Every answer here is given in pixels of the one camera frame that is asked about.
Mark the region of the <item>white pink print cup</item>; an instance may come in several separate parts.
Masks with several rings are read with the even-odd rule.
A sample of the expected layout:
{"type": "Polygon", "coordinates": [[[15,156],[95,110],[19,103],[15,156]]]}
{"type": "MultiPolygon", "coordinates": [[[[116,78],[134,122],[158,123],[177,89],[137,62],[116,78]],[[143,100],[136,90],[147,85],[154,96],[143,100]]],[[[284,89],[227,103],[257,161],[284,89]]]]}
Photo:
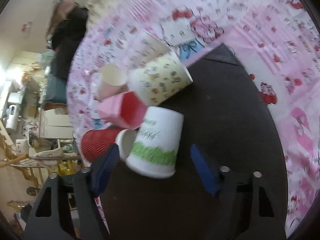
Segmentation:
{"type": "Polygon", "coordinates": [[[127,73],[114,64],[106,64],[99,70],[97,98],[102,101],[127,91],[127,73]]]}

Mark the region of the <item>pink faceted paper cup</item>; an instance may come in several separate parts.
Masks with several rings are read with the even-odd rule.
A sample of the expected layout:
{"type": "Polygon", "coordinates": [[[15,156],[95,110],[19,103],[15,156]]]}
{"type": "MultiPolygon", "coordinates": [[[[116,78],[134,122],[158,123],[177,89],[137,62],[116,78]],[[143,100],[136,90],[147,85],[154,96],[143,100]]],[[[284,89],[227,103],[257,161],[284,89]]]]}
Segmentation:
{"type": "Polygon", "coordinates": [[[147,110],[134,92],[125,92],[106,98],[100,103],[101,119],[124,129],[137,129],[143,122],[147,110]]]}

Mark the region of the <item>white drawer cabinet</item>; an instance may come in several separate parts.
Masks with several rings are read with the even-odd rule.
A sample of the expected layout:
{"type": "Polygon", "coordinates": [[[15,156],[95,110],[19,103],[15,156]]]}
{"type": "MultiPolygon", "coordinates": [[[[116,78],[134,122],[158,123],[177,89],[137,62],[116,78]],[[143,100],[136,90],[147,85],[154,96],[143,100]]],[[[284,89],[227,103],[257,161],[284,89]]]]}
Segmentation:
{"type": "Polygon", "coordinates": [[[72,139],[73,129],[67,114],[57,114],[56,109],[42,110],[39,116],[40,138],[44,139],[72,139]]]}

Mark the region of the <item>yellow cartoon print cup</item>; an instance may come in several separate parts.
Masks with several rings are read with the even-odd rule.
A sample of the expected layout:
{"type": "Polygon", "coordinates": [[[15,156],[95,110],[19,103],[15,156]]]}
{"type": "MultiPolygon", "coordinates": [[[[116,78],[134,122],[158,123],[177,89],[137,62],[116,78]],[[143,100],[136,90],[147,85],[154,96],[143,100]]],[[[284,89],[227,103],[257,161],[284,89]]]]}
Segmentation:
{"type": "Polygon", "coordinates": [[[129,88],[146,106],[158,106],[193,83],[175,52],[149,61],[129,74],[129,88]]]}

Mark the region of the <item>white cup green leaf print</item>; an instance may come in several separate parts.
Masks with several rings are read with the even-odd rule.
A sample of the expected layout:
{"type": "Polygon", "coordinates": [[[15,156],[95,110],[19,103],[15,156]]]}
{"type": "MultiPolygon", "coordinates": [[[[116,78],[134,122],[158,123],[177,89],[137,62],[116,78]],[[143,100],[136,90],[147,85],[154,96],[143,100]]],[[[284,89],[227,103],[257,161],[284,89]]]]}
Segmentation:
{"type": "Polygon", "coordinates": [[[144,30],[129,46],[125,63],[129,69],[141,68],[169,51],[168,46],[144,30]]]}

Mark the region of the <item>pink Hello Kitty bedsheet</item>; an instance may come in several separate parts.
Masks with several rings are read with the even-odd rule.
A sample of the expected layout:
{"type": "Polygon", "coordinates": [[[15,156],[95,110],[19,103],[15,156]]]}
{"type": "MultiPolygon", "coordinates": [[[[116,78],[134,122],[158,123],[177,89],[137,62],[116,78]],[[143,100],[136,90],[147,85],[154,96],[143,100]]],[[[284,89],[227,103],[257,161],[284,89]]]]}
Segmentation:
{"type": "Polygon", "coordinates": [[[148,23],[99,24],[77,49],[67,85],[69,119],[79,141],[107,128],[98,116],[98,70],[125,70],[129,46],[147,31],[186,65],[224,43],[244,64],[268,106],[288,175],[285,231],[303,226],[319,193],[319,32],[300,0],[156,0],[163,14],[148,23]]]}

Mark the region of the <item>black bag on bed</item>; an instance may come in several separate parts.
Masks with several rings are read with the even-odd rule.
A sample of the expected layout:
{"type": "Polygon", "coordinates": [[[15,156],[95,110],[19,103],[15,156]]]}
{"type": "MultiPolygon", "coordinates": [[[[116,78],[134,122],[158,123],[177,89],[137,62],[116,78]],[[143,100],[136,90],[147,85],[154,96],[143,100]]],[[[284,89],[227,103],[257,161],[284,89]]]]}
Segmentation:
{"type": "Polygon", "coordinates": [[[88,9],[76,0],[55,0],[45,39],[55,52],[50,72],[68,80],[73,56],[86,33],[88,9]]]}

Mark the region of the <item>white cup green grass band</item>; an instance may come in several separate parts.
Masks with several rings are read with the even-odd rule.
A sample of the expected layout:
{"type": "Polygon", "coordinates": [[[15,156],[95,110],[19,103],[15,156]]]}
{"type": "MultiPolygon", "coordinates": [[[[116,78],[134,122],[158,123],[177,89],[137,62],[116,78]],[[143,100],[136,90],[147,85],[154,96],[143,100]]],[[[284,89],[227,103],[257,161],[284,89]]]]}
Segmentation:
{"type": "Polygon", "coordinates": [[[148,107],[125,163],[132,171],[156,179],[170,178],[180,145],[184,115],[148,107]]]}

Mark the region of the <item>red ribbed paper cup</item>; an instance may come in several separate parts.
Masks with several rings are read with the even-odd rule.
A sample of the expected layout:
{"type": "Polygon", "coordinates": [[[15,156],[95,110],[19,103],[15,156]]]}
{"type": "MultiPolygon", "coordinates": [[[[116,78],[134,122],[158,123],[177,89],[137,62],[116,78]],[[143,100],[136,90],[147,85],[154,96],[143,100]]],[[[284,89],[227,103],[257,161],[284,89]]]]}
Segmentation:
{"type": "Polygon", "coordinates": [[[80,151],[92,163],[105,154],[110,145],[116,144],[119,148],[120,159],[125,161],[130,155],[136,137],[137,131],[130,129],[89,130],[80,139],[80,151]]]}

